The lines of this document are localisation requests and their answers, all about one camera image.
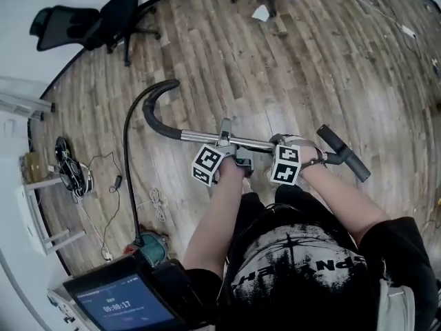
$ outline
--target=black flexible hose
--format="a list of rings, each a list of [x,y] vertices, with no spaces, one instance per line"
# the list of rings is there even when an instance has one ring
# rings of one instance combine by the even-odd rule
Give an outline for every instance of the black flexible hose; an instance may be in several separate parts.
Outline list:
[[[142,98],[144,98],[148,93],[150,93],[151,91],[153,91],[157,88],[169,87],[171,85],[176,85],[176,82],[179,82],[179,81],[175,80],[175,79],[170,79],[170,80],[158,82],[158,83],[155,83],[154,85],[146,88],[144,91],[142,91],[142,93],[139,96],[137,96],[137,98],[134,100],[134,102],[130,106],[130,109],[127,112],[127,116],[126,116],[125,122],[124,122],[124,129],[123,129],[124,169],[125,169],[125,177],[127,178],[127,188],[129,191],[130,205],[132,206],[133,221],[134,221],[134,225],[135,225],[134,244],[137,246],[143,246],[144,240],[141,237],[141,231],[139,229],[138,212],[136,211],[136,203],[135,203],[135,196],[133,193],[132,177],[130,176],[129,138],[127,135],[128,129],[129,129],[129,124],[130,124],[130,119],[132,118],[133,111],[135,110],[135,108],[138,105],[138,103],[140,102],[140,100]]]

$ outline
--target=white table leg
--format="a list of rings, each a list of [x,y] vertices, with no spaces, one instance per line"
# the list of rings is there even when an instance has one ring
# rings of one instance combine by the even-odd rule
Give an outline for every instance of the white table leg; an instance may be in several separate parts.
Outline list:
[[[72,235],[71,237],[67,238],[65,241],[62,241],[59,244],[56,244],[56,245],[52,246],[51,248],[47,249],[48,254],[50,254],[51,252],[57,251],[58,249],[61,249],[63,246],[66,246],[67,244],[72,243],[74,240],[77,240],[78,238],[82,237],[83,235],[85,235],[84,230]]]
[[[47,244],[50,241],[54,241],[55,239],[60,239],[61,237],[64,237],[65,235],[69,234],[70,230],[66,229],[64,231],[62,231],[61,233],[58,233],[56,235],[52,235],[49,238],[44,239],[44,243]]]

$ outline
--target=metal handlebar bar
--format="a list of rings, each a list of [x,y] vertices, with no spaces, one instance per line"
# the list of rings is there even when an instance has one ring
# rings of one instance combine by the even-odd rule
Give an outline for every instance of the metal handlebar bar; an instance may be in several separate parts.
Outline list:
[[[192,130],[181,130],[176,128],[171,128],[165,125],[156,118],[154,115],[154,108],[158,98],[167,91],[173,90],[178,87],[180,82],[176,79],[167,80],[160,82],[157,87],[153,89],[149,97],[144,100],[143,113],[145,121],[147,124],[157,133],[169,137],[171,139],[189,141],[189,142],[199,142],[199,143],[209,143],[215,144],[219,139],[219,134],[210,134],[206,132],[198,132]],[[325,163],[328,164],[341,164],[345,162],[354,174],[361,180],[365,181],[371,175],[370,171],[366,168],[363,162],[357,157],[355,153],[344,143],[340,137],[337,136],[326,125],[323,125],[317,131],[318,136],[320,136],[336,153],[327,152],[327,160]],[[242,139],[240,137],[230,137],[229,142],[231,144],[247,148],[248,150],[254,152],[263,152],[272,154],[276,145],[271,142],[257,141],[251,139]]]

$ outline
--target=tangled cable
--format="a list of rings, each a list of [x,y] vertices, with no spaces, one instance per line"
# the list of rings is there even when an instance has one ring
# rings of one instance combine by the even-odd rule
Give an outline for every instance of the tangled cable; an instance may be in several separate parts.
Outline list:
[[[165,222],[165,213],[164,213],[164,210],[162,208],[163,202],[161,201],[161,192],[158,189],[156,189],[156,188],[152,188],[149,191],[149,196],[150,196],[150,200],[149,201],[144,201],[144,202],[141,202],[140,204],[137,205],[136,212],[138,212],[138,209],[142,205],[145,205],[146,203],[151,202],[153,204],[154,209],[155,209],[155,216],[156,216],[156,218],[159,221],[164,223]]]

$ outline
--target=black handlebar grip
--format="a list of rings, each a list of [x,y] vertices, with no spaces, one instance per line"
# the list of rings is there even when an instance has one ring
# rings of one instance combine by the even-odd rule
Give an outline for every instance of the black handlebar grip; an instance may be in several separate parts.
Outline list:
[[[342,157],[342,160],[351,168],[362,183],[371,176],[371,172],[366,168],[363,162],[334,131],[326,125],[322,125],[320,129],[317,130],[317,135],[320,136],[338,156]]]
[[[161,123],[154,115],[154,107],[156,105],[156,101],[160,96],[162,96],[167,91],[173,90],[174,88],[178,87],[179,83],[180,82],[175,79],[165,81],[164,84],[153,90],[152,93],[150,93],[150,96],[146,100],[144,100],[143,103],[143,113],[147,124],[149,124],[149,126],[157,133],[175,140],[181,140],[182,130],[171,128],[164,123]]]

